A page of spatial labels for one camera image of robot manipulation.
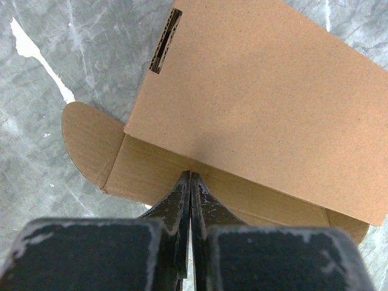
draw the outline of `cardboard flap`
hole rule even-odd
[[[388,73],[282,0],[176,0],[160,73],[124,131],[380,225],[388,211]]]
[[[183,170],[201,174],[212,193],[252,225],[342,227],[358,242],[367,224],[257,185],[248,180],[122,135],[123,125],[99,110],[74,102],[62,117],[69,155],[81,173],[106,193],[154,205]]]
[[[62,134],[78,170],[103,189],[124,139],[123,124],[92,106],[72,102],[62,114]]]

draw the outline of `gray stone floor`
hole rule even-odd
[[[67,155],[61,113],[73,98],[127,120],[171,1],[0,1],[0,264],[31,219],[131,218],[146,211],[84,179]],[[388,0],[286,2],[388,68]],[[360,245],[383,291],[387,234],[388,219]],[[192,273],[185,288],[192,288]]]

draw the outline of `rounded cardboard flap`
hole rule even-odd
[[[327,209],[326,212],[327,217],[329,218],[330,226],[339,227],[345,230],[351,235],[357,244],[363,241],[369,229],[368,223],[333,210]]]
[[[62,113],[62,134],[78,170],[104,188],[124,139],[124,125],[82,102],[72,102]]]

